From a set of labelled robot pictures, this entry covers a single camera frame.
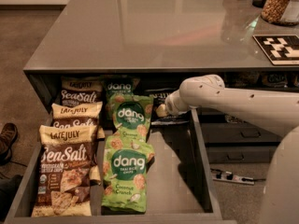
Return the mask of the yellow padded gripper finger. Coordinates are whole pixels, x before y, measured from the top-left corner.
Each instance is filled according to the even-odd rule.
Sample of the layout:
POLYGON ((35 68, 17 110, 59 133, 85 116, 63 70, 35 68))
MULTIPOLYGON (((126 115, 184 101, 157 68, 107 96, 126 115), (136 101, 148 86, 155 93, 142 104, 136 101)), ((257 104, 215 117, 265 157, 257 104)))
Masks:
POLYGON ((163 118, 169 115, 165 104, 160 104, 156 108, 156 115, 158 118, 163 118))

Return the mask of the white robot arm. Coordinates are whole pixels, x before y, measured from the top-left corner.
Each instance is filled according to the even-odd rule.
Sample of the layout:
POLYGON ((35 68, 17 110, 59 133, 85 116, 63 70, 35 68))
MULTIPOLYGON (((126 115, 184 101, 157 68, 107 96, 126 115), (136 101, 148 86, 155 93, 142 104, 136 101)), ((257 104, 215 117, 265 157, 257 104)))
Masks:
POLYGON ((189 77, 165 98, 173 116, 209 107, 281 137, 267 173, 258 224, 299 224, 299 93, 227 88, 218 75, 189 77))

